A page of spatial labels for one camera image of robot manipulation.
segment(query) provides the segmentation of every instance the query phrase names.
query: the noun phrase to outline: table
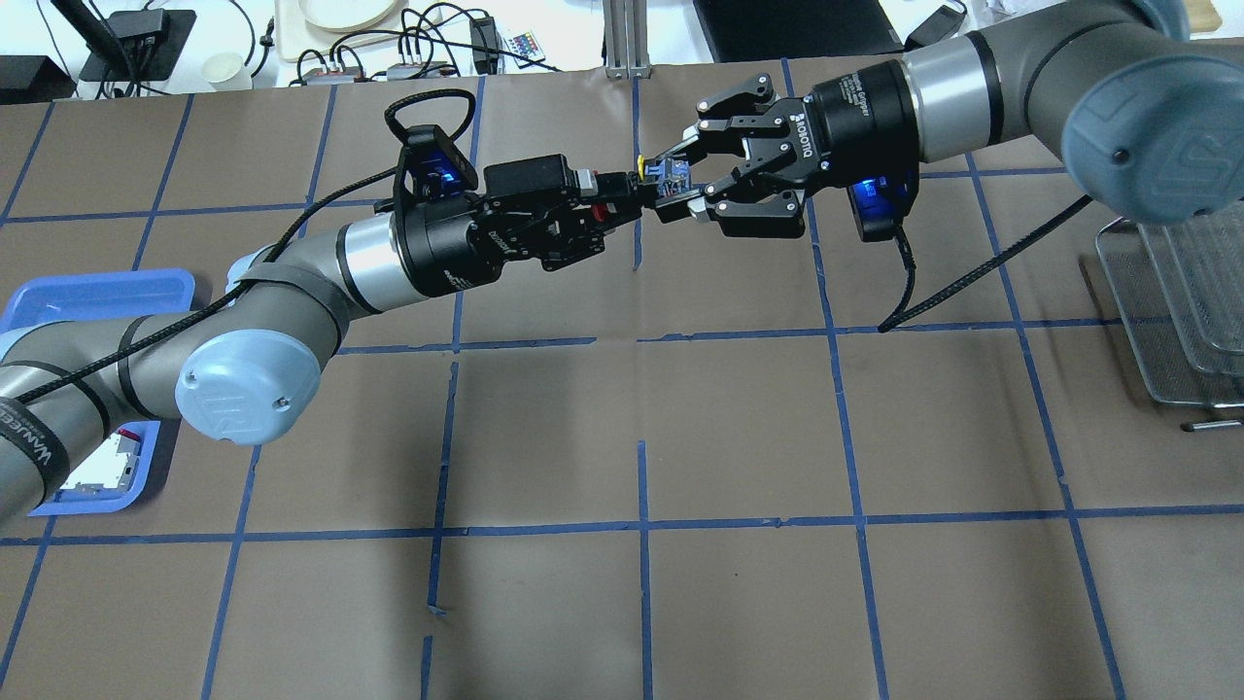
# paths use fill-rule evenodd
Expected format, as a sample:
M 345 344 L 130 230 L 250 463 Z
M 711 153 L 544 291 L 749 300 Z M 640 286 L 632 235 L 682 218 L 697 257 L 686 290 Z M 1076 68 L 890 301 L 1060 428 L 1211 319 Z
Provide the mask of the table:
M 480 167 L 623 169 L 702 94 L 872 61 L 452 83 L 481 97 Z M 158 266 L 219 292 L 393 163 L 407 91 L 0 108 L 0 293 Z M 1076 194 L 1030 139 L 931 165 L 917 296 Z M 646 216 L 360 321 L 284 439 L 183 426 L 148 502 L 0 533 L 0 696 L 1239 696 L 1242 435 L 1144 399 L 1092 252 L 1111 218 L 888 334 L 898 255 L 833 190 L 800 240 Z

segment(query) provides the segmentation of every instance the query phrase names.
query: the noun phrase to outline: black stand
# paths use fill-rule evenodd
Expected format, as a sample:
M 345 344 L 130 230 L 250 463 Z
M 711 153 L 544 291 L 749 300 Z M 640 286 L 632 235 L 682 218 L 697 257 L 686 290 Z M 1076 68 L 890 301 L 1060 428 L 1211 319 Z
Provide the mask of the black stand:
M 185 47 L 185 39 L 190 36 L 190 27 L 194 26 L 194 20 L 198 15 L 194 10 L 165 10 L 168 12 L 168 36 L 156 44 L 156 52 L 152 55 L 151 60 L 147 61 L 147 66 L 143 68 L 142 75 L 138 80 L 142 82 L 153 80 L 168 80 L 173 75 L 173 67 L 177 66 L 177 60 L 182 56 L 182 48 Z M 116 17 L 117 15 L 123 15 L 124 11 L 113 12 L 108 15 L 108 19 Z M 136 40 L 121 41 L 127 53 L 133 52 L 136 46 Z M 100 58 L 100 56 L 91 53 L 86 60 L 86 65 L 82 66 L 82 73 L 78 76 L 80 81 L 85 82 L 101 82 L 104 77 L 104 71 L 107 66 Z M 116 71 L 107 72 L 108 80 L 126 81 L 129 80 L 128 75 L 117 75 Z

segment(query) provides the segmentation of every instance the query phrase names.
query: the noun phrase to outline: white object in blue bin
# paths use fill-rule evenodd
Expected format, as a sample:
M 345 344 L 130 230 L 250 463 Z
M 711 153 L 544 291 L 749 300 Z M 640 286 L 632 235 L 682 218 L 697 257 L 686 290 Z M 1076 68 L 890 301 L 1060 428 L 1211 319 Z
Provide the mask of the white object in blue bin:
M 193 300 L 194 275 L 183 269 L 42 276 L 21 285 L 9 298 L 0 333 L 53 321 L 177 313 L 188 311 Z M 132 439 L 113 435 L 70 475 L 55 501 L 30 515 L 112 513 L 133 504 L 147 485 L 157 443 L 164 433 L 163 440 L 172 440 L 177 426 L 141 421 L 122 430 L 138 438 L 137 456 Z

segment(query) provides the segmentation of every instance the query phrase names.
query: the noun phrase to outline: white cylinder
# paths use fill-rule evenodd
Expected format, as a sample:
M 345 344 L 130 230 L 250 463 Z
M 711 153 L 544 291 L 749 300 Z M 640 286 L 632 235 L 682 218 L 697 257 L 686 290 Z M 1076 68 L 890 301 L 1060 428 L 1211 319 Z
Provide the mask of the white cylinder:
M 250 90 L 250 73 L 246 71 L 246 61 L 241 53 L 226 51 L 216 53 L 203 62 L 203 80 L 211 85 L 213 90 Z

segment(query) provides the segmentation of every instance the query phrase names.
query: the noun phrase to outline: blue tray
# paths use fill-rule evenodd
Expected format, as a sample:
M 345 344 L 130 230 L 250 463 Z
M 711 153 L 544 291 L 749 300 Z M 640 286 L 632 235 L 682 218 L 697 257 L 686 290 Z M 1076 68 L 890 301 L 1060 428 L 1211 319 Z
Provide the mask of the blue tray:
M 0 316 L 0 332 L 52 321 L 86 321 L 175 313 L 194 298 L 194 276 L 183 269 L 41 276 L 21 285 Z M 65 491 L 31 516 L 112 513 L 133 504 L 147 486 L 156 455 L 168 459 L 164 444 L 177 436 L 177 421 L 142 421 L 124 429 L 139 436 L 138 465 L 128 489 L 97 494 Z M 154 465 L 167 469 L 168 465 Z

